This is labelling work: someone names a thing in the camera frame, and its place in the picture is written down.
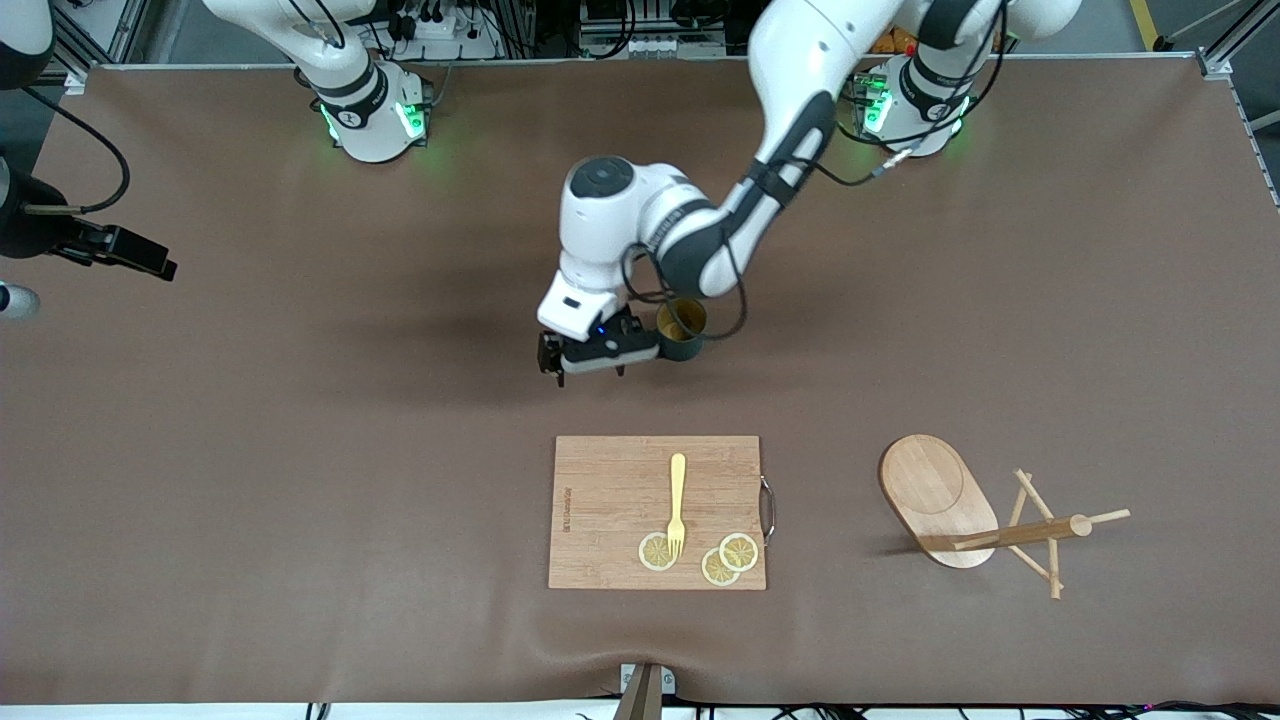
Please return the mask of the yellow plastic fork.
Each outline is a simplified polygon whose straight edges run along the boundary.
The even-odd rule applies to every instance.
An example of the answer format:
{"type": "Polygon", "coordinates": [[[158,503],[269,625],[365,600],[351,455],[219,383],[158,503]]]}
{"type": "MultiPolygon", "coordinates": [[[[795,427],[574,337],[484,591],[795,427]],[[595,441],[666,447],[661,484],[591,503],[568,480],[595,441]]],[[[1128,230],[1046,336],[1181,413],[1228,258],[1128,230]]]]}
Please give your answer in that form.
{"type": "Polygon", "coordinates": [[[669,557],[676,561],[684,552],[686,527],[684,523],[684,491],[687,473],[687,459],[684,454],[673,454],[669,459],[669,500],[671,518],[666,530],[669,557]]]}

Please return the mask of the white electronics box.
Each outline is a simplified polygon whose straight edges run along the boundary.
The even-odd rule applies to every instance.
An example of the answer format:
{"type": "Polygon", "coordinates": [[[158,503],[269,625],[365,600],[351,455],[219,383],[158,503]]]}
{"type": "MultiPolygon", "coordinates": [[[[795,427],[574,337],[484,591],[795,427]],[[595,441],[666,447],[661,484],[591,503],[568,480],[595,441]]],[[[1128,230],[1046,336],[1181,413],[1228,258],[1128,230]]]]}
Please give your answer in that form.
{"type": "MultiPolygon", "coordinates": [[[[593,56],[605,56],[614,51],[618,42],[625,38],[618,29],[608,29],[603,33],[579,32],[576,44],[593,56]]],[[[727,56],[724,35],[713,29],[710,32],[669,32],[669,33],[641,33],[636,32],[631,40],[622,46],[611,59],[616,60],[696,60],[716,59],[727,56]]]]}

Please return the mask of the aluminium frame post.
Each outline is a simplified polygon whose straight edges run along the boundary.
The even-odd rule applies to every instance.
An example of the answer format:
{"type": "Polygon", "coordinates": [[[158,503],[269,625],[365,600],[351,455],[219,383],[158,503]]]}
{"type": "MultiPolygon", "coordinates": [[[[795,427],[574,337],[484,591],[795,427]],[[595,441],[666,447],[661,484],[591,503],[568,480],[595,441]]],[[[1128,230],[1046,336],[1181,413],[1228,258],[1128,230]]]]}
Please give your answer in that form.
{"type": "MultiPolygon", "coordinates": [[[[1226,0],[1220,8],[1201,18],[1208,22],[1224,13],[1233,12],[1243,6],[1240,14],[1224,29],[1208,46],[1198,46],[1196,56],[1199,63],[1201,74],[1206,79],[1231,79],[1234,56],[1252,40],[1254,40],[1265,27],[1280,18],[1280,0],[1226,0]]],[[[1245,133],[1254,150],[1254,156],[1263,176],[1274,205],[1280,213],[1280,184],[1274,179],[1274,174],[1267,167],[1262,147],[1257,140],[1258,133],[1280,128],[1280,108],[1261,117],[1249,118],[1239,99],[1238,91],[1233,90],[1236,110],[1245,124],[1245,133]]]]}
{"type": "Polygon", "coordinates": [[[155,0],[51,0],[55,59],[68,90],[84,87],[100,65],[128,63],[145,35],[155,0]]]}

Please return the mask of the white power strip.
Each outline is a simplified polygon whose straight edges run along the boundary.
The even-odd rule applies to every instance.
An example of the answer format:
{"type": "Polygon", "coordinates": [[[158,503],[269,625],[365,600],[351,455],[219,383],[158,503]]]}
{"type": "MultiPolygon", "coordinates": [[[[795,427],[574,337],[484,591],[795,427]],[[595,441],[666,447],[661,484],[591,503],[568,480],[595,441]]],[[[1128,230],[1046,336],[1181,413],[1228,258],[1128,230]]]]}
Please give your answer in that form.
{"type": "Polygon", "coordinates": [[[387,0],[381,46],[397,61],[506,59],[492,12],[465,0],[387,0]]]}

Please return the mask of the wooden mug tree rack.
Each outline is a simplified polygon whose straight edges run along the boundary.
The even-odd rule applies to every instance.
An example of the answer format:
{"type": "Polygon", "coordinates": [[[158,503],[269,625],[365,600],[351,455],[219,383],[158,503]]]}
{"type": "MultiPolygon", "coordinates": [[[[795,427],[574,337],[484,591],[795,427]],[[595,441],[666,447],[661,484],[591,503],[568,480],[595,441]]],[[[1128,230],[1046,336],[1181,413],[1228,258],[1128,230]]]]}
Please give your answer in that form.
{"type": "Polygon", "coordinates": [[[1014,470],[1018,492],[1006,521],[959,451],[936,436],[896,439],[881,456],[879,487],[916,548],[931,561],[972,570],[998,551],[1009,551],[1061,600],[1061,544],[1091,536],[1097,527],[1125,520],[1129,509],[1056,515],[1034,477],[1014,470]]]}

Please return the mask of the metal table bracket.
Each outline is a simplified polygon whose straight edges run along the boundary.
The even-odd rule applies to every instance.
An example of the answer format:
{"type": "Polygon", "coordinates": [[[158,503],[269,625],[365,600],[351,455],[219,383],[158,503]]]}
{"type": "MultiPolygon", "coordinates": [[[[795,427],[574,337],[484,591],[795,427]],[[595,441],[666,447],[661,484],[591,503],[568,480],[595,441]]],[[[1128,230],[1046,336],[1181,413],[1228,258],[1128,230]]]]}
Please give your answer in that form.
{"type": "Polygon", "coordinates": [[[676,694],[676,675],[658,664],[623,664],[613,720],[662,720],[664,698],[676,694]]]}

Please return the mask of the brown table mat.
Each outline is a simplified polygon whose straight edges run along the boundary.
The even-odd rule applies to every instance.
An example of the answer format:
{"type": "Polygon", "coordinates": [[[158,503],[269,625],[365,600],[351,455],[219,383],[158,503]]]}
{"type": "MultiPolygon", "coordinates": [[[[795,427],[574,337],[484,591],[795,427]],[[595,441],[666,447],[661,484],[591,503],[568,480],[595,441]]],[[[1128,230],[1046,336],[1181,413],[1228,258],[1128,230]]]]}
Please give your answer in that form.
{"type": "Polygon", "coordinates": [[[536,365],[581,158],[714,199],[762,132],[741,61],[457,68],[425,149],[326,141],[288,70],[100,70],[133,168],[102,214],[172,283],[58,258],[0,322],[0,701],[511,701],[675,670],[710,703],[1280,705],[1280,213],[1192,59],[1009,60],[941,154],[817,177],[744,331],[564,388],[536,365]],[[547,584],[561,434],[741,434],[765,591],[547,584]],[[882,454],[928,434],[1009,551],[920,552],[882,454]]]}

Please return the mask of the wooden cutting board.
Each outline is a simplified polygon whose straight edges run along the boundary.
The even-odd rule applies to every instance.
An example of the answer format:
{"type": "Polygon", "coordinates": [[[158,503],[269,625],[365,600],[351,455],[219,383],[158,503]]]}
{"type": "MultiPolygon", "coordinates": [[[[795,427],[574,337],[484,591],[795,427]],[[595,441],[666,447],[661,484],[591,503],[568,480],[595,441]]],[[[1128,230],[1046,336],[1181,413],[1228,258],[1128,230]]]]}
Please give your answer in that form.
{"type": "Polygon", "coordinates": [[[562,436],[556,442],[548,585],[558,591],[764,591],[768,587],[762,446],[755,436],[562,436]],[[669,459],[687,459],[686,541],[667,571],[637,547],[671,518],[669,459]],[[723,588],[701,575],[703,555],[731,533],[760,550],[754,569],[723,588]]]}

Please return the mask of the dark teal mug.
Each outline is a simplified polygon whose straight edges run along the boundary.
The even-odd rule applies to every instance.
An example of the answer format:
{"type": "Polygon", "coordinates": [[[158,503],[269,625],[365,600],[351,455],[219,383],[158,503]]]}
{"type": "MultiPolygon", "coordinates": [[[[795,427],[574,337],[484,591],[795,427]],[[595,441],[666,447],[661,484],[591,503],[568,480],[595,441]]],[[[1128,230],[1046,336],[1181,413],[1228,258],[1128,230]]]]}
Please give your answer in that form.
{"type": "Polygon", "coordinates": [[[705,343],[707,310],[695,299],[672,299],[655,314],[660,356],[673,363],[695,359],[705,343]]]}

